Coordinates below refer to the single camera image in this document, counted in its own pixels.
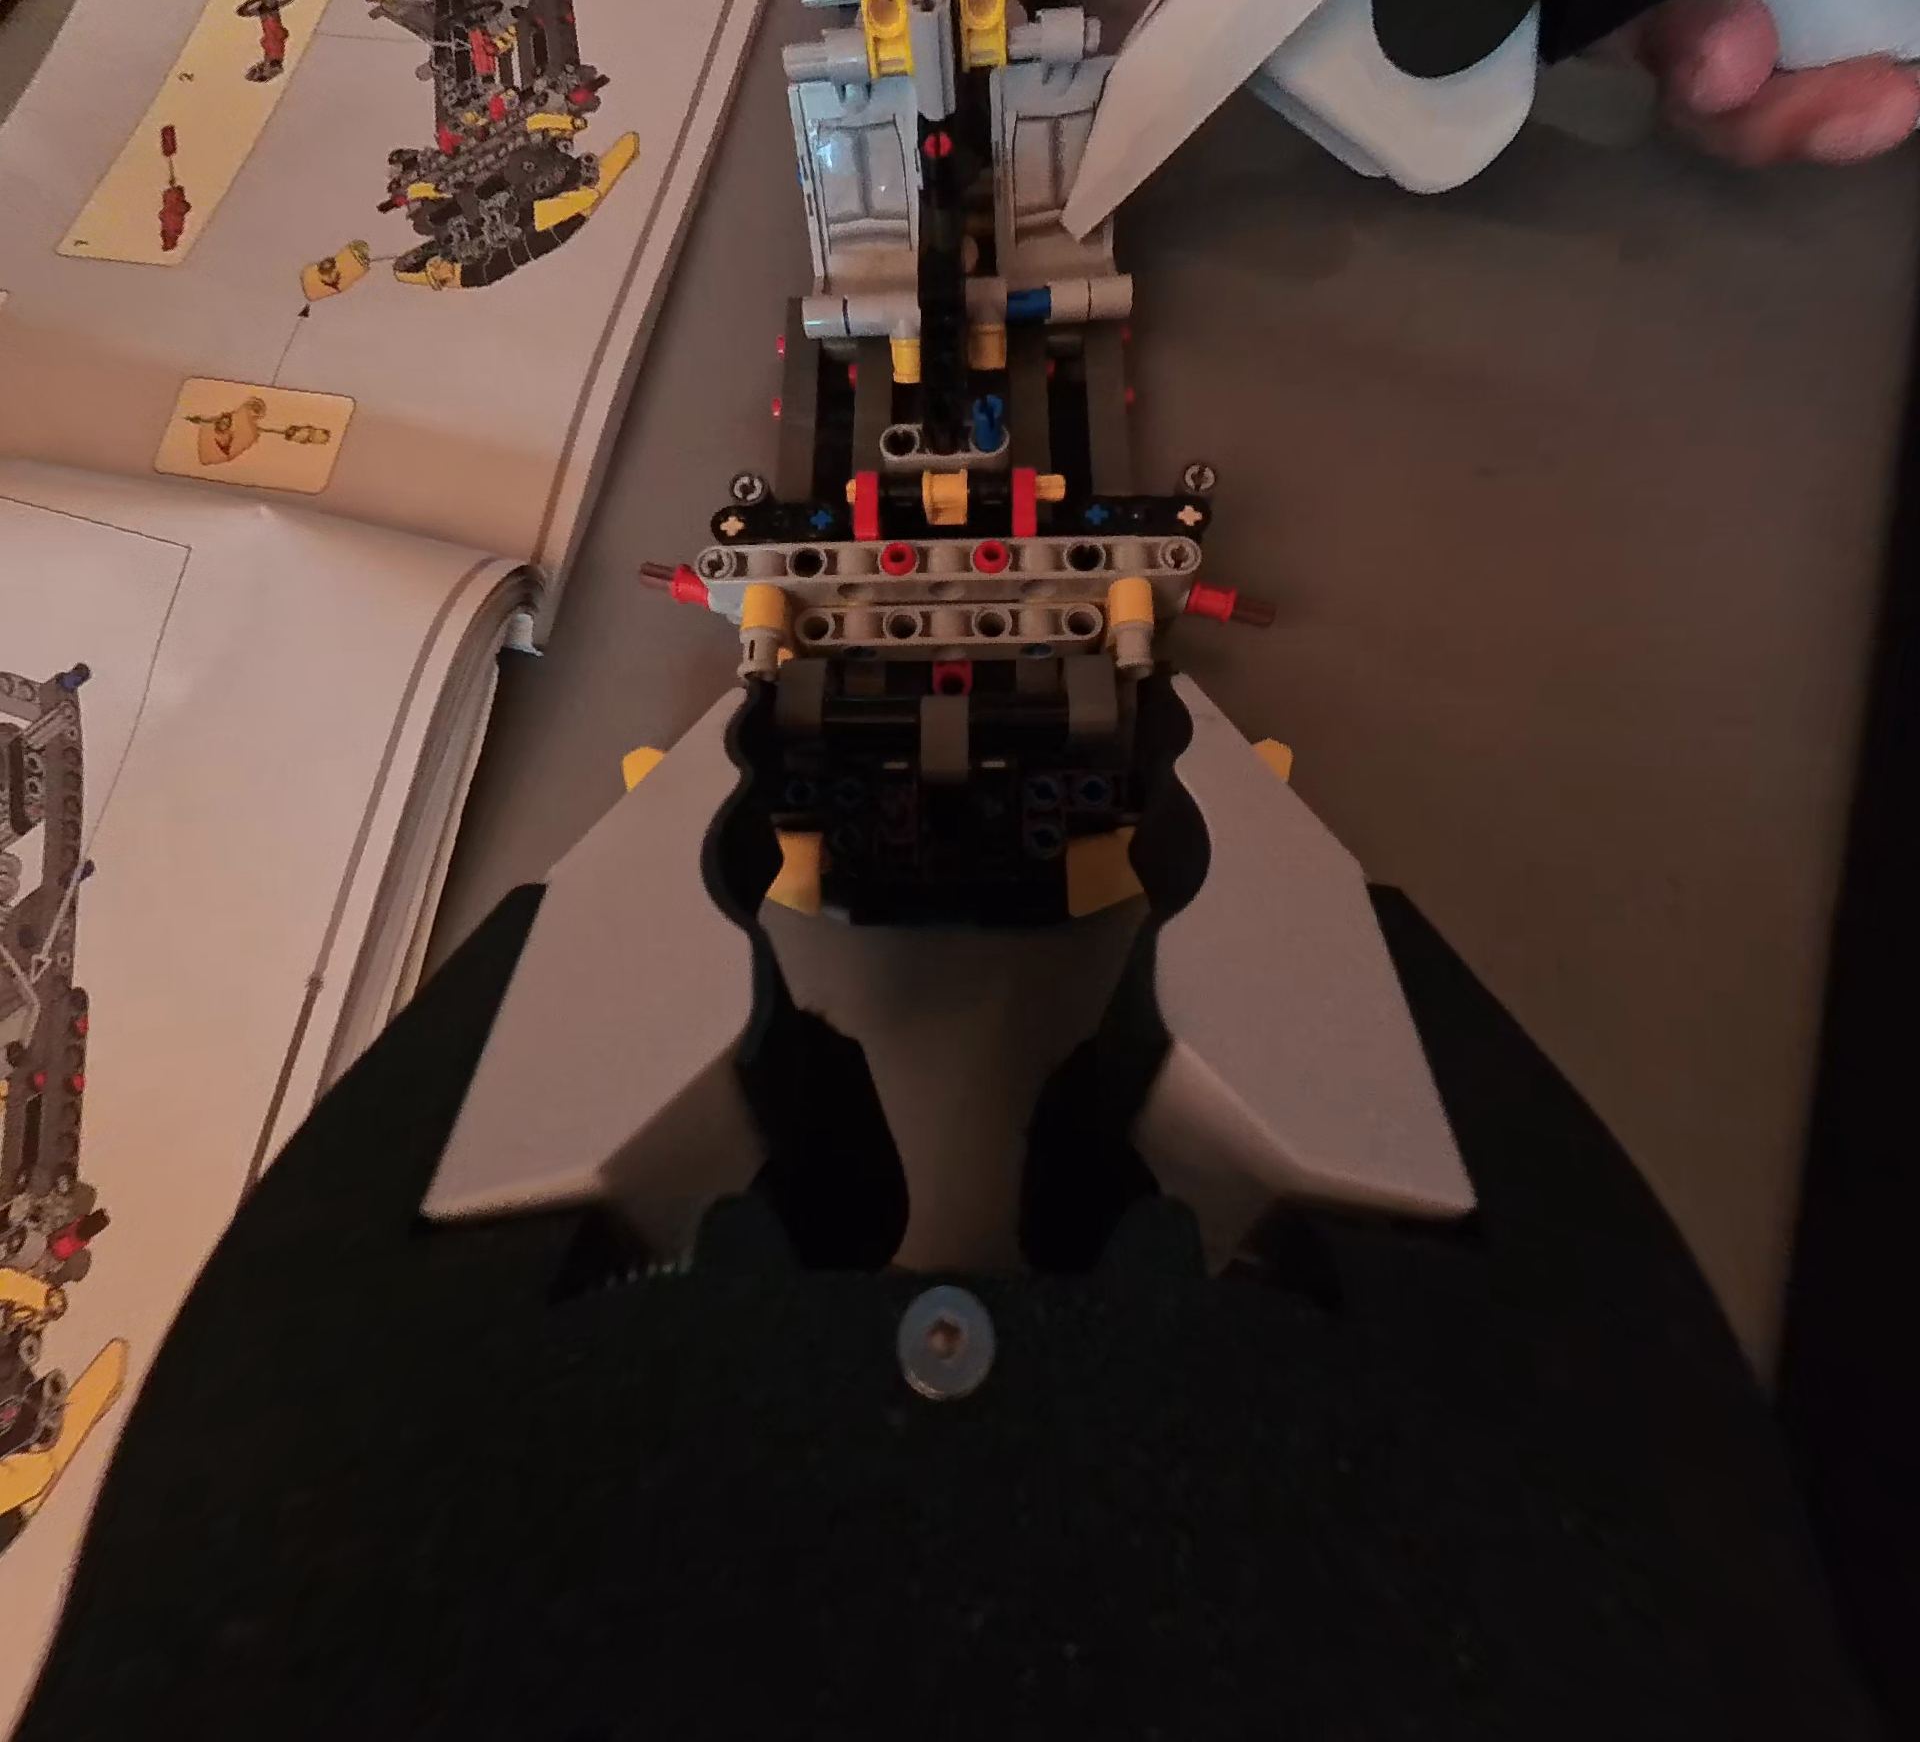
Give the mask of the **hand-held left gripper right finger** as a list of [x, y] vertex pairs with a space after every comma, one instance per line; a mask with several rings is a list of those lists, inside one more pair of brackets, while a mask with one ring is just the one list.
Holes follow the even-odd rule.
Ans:
[[1290, 782], [1182, 672], [1172, 809], [1206, 836], [1154, 935], [1170, 1040], [1130, 1132], [1222, 1273], [1288, 1204], [1457, 1224], [1476, 1186], [1369, 884]]

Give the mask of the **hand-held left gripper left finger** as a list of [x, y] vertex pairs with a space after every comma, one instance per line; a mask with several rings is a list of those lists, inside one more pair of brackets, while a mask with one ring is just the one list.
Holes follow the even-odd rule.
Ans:
[[421, 1201], [434, 1224], [606, 1207], [654, 1258], [687, 1258], [706, 1207], [756, 1177], [734, 1069], [753, 947], [704, 880], [740, 782], [740, 700], [712, 705], [548, 872]]

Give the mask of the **grey lego panel piece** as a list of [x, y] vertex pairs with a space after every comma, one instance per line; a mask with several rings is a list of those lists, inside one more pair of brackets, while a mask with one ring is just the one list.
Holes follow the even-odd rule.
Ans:
[[1088, 241], [1062, 229], [1109, 70], [1109, 57], [992, 70], [994, 275], [1005, 293], [1046, 285], [1050, 326], [1118, 322], [1132, 309], [1132, 280], [1115, 266], [1115, 224]]

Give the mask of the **lego car chassis model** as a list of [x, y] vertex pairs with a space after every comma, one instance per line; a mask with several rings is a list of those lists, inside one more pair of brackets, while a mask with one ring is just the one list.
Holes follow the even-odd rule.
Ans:
[[1103, 57], [1080, 0], [805, 0], [784, 49], [810, 289], [768, 476], [641, 579], [736, 634], [706, 839], [721, 907], [1050, 924], [1144, 898], [1182, 619], [1268, 626], [1204, 572], [1215, 473], [1144, 490], [1127, 321], [1008, 322], [992, 70]]

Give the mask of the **open lego instruction booklet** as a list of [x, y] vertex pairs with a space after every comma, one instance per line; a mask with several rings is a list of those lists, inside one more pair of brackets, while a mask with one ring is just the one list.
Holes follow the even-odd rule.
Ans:
[[419, 965], [762, 0], [76, 0], [3, 124], [3, 1647]]

